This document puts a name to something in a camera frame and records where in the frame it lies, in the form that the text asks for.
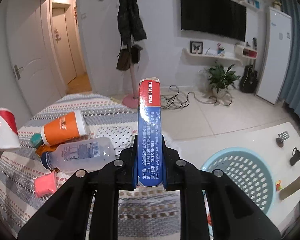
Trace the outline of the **brown glasses case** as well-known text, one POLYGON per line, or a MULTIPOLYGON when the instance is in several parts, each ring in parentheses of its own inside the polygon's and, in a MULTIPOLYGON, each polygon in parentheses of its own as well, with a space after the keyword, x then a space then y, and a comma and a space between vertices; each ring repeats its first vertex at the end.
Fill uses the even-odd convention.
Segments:
POLYGON ((300 176, 279 193, 279 199, 284 200, 300 189, 300 176))

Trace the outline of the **white refrigerator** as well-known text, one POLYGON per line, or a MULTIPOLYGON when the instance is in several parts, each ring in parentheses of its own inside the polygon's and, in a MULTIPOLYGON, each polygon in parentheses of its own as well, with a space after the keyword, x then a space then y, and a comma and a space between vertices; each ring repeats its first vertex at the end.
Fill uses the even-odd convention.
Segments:
POLYGON ((292 43, 292 18, 273 7, 267 9, 267 39, 256 95, 275 104, 288 69, 292 43))

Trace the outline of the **brown hanging bag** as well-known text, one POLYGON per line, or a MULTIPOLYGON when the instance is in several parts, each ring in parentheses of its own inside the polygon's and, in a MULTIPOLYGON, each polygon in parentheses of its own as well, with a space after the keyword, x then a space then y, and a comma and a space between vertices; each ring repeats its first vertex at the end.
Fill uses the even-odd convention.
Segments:
POLYGON ((128 42, 125 48, 122 48, 122 45, 123 43, 121 43, 120 52, 118 54, 116 69, 120 71, 127 71, 130 68, 131 43, 128 42))

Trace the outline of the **lower white wall shelf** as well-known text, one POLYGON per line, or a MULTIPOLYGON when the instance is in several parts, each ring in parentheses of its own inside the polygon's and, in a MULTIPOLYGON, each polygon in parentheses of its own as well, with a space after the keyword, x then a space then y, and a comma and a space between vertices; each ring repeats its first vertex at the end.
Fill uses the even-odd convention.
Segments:
POLYGON ((243 65, 243 60, 256 60, 258 58, 258 51, 242 46, 242 45, 235 45, 234 57, 232 56, 221 56, 221 55, 213 55, 213 54, 194 54, 191 53, 189 49, 183 48, 183 52, 190 57, 199 57, 204 59, 214 59, 214 60, 225 60, 237 63, 239 65, 243 65))

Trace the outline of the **clear plastic bottle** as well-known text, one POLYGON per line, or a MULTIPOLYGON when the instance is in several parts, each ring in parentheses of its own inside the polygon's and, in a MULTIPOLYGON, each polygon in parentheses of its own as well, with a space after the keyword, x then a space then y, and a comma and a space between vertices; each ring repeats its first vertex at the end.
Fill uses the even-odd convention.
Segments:
POLYGON ((66 174, 80 169, 97 171, 115 159, 114 146, 105 137, 61 144, 55 151, 46 151, 41 156, 46 169, 57 169, 66 174))

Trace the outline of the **orange paper cup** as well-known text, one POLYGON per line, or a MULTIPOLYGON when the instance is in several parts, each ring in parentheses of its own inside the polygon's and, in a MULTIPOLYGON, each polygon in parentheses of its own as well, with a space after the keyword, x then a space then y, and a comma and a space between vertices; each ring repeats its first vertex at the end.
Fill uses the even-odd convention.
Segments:
POLYGON ((89 134, 89 128, 80 110, 75 110, 45 124, 41 130, 43 142, 52 146, 89 134))

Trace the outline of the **metal clip holder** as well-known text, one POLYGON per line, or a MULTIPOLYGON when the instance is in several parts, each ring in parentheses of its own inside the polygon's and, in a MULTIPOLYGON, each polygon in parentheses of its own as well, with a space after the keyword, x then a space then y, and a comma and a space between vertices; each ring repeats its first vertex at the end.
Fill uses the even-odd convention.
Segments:
POLYGON ((284 131, 278 134, 278 137, 276 138, 276 143, 280 148, 282 148, 284 146, 284 141, 287 139, 289 139, 288 131, 284 131))

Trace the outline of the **pink sticky note pad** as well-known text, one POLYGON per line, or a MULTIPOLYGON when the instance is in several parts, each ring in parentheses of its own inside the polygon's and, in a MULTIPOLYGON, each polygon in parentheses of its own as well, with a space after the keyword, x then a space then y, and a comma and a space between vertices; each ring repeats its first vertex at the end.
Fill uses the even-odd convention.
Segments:
POLYGON ((56 173, 43 175, 34 180, 34 193, 37 198, 41 198, 57 191, 56 173))

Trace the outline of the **green potted plant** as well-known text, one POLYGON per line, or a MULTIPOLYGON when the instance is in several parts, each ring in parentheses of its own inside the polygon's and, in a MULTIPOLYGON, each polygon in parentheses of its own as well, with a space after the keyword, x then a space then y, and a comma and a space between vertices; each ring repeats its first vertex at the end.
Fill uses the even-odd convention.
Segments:
POLYGON ((235 88, 235 82, 240 79, 240 76, 233 70, 235 65, 231 64, 228 68, 216 62, 216 64, 208 69, 209 85, 214 96, 218 99, 224 97, 228 91, 228 87, 235 88))

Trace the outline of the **red blue card box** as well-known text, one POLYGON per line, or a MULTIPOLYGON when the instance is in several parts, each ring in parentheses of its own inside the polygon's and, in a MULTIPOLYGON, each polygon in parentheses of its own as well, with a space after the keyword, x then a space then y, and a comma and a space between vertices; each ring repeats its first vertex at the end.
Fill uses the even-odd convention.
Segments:
POLYGON ((158 186, 162 182, 162 137, 160 81, 157 77, 139 82, 138 184, 158 186))

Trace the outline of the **framed butterfly picture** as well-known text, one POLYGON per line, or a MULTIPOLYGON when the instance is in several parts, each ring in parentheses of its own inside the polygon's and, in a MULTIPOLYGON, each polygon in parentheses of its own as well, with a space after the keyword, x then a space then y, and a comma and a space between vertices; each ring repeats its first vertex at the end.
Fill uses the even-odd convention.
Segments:
POLYGON ((191 54, 202 55, 202 53, 203 53, 203 42, 190 41, 190 53, 191 54))

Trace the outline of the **black wall television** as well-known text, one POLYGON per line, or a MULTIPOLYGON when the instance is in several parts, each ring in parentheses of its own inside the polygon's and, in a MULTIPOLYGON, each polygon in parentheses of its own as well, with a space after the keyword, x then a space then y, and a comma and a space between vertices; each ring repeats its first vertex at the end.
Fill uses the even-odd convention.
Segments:
POLYGON ((247 9, 231 0, 180 0, 181 29, 245 41, 247 9))

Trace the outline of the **heart pattern tissue pack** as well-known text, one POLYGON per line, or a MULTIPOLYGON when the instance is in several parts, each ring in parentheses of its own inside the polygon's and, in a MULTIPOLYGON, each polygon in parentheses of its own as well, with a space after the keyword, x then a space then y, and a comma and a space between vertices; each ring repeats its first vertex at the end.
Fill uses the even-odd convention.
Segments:
POLYGON ((132 147, 137 135, 137 128, 134 125, 91 125, 89 129, 91 138, 109 138, 116 155, 132 147))

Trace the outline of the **white door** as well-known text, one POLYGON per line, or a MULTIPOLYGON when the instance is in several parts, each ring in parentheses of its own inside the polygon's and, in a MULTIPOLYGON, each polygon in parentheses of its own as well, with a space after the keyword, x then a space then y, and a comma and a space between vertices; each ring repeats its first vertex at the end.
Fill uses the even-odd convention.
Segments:
POLYGON ((9 0, 6 34, 18 86, 35 115, 61 98, 46 54, 40 0, 9 0))

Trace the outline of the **pink coat stand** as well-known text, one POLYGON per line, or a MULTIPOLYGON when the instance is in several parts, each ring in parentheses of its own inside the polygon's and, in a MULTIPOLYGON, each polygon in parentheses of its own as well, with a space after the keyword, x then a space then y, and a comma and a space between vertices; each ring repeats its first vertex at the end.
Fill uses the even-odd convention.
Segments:
POLYGON ((129 42, 127 45, 129 49, 129 72, 132 83, 132 94, 128 94, 122 100, 122 104, 131 109, 137 109, 139 104, 139 89, 137 87, 137 82, 135 78, 135 69, 134 63, 132 62, 132 51, 131 51, 131 43, 129 42))

